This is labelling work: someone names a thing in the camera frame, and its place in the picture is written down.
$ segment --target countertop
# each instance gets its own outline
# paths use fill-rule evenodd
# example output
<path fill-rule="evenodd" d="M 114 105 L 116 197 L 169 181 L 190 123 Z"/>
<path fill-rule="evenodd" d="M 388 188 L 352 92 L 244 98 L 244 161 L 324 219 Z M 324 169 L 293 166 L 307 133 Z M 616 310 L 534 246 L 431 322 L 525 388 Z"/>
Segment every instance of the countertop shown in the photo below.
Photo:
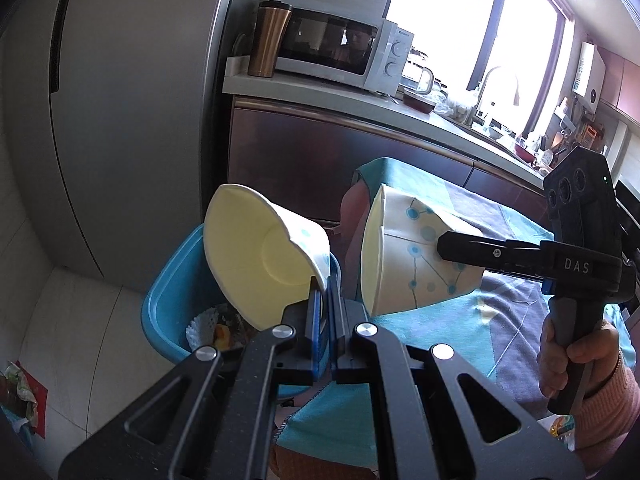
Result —
<path fill-rule="evenodd" d="M 401 101 L 318 78 L 276 72 L 246 74 L 247 58 L 229 58 L 223 92 L 324 108 L 375 122 L 482 160 L 542 189 L 542 176 L 488 142 L 476 139 L 435 113 L 425 114 Z"/>

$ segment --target water heater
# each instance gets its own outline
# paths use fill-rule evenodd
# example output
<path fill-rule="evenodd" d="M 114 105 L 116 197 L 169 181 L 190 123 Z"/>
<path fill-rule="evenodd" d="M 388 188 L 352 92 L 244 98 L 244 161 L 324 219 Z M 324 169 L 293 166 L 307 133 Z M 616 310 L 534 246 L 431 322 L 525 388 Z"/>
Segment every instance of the water heater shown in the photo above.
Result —
<path fill-rule="evenodd" d="M 600 100 L 600 90 L 604 80 L 605 66 L 594 44 L 582 43 L 580 63 L 575 74 L 574 92 L 582 106 L 592 114 L 596 112 Z"/>

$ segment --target paper cup with blue dot pattern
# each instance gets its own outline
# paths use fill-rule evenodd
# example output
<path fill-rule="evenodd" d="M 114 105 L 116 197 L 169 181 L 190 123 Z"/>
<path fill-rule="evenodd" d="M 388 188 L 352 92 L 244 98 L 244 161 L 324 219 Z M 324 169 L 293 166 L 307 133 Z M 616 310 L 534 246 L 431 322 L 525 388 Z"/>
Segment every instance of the paper cup with blue dot pattern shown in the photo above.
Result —
<path fill-rule="evenodd" d="M 436 244 L 447 231 L 482 233 L 449 212 L 382 185 L 362 242 L 360 285 L 372 316 L 402 312 L 464 296 L 484 269 L 444 261 Z"/>
<path fill-rule="evenodd" d="M 246 186 L 224 184 L 213 195 L 204 250 L 225 297 L 258 330 L 280 323 L 287 305 L 306 300 L 312 276 L 326 290 L 324 229 Z"/>

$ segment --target plastic bag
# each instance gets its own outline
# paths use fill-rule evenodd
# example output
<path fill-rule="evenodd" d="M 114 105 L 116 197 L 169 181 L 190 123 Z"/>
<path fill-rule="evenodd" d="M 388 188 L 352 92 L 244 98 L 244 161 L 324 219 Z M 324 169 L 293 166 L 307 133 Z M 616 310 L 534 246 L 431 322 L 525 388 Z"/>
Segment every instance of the plastic bag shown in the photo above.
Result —
<path fill-rule="evenodd" d="M 26 418 L 34 428 L 37 428 L 38 401 L 31 391 L 31 387 L 29 386 L 24 372 L 18 365 L 9 362 L 8 367 L 4 371 L 4 376 L 11 384 L 15 384 L 15 391 L 18 398 L 28 403 Z"/>
<path fill-rule="evenodd" d="M 439 90 L 432 90 L 427 94 L 427 99 L 430 99 L 434 103 L 436 103 L 435 108 L 433 109 L 438 115 L 443 117 L 449 117 L 453 110 L 447 105 L 447 96 L 443 94 L 443 92 Z"/>
<path fill-rule="evenodd" d="M 455 121 L 462 122 L 477 102 L 478 96 L 475 92 L 467 90 L 450 91 L 447 97 L 447 106 L 451 108 L 452 113 L 449 117 Z"/>
<path fill-rule="evenodd" d="M 569 451 L 575 450 L 575 419 L 573 415 L 549 415 L 538 423 L 562 442 Z"/>

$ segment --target microwave control knob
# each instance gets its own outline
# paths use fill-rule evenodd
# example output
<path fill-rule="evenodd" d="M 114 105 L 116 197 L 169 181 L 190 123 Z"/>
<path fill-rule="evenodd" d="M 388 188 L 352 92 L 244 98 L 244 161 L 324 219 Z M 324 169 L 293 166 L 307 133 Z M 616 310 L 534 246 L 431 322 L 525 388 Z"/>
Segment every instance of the microwave control knob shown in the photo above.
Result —
<path fill-rule="evenodd" d="M 391 53 L 394 56 L 402 57 L 406 54 L 406 45 L 404 43 L 400 43 L 396 41 L 393 45 L 391 45 Z"/>
<path fill-rule="evenodd" d="M 400 73 L 400 65 L 398 63 L 387 63 L 385 66 L 385 74 L 394 77 Z"/>

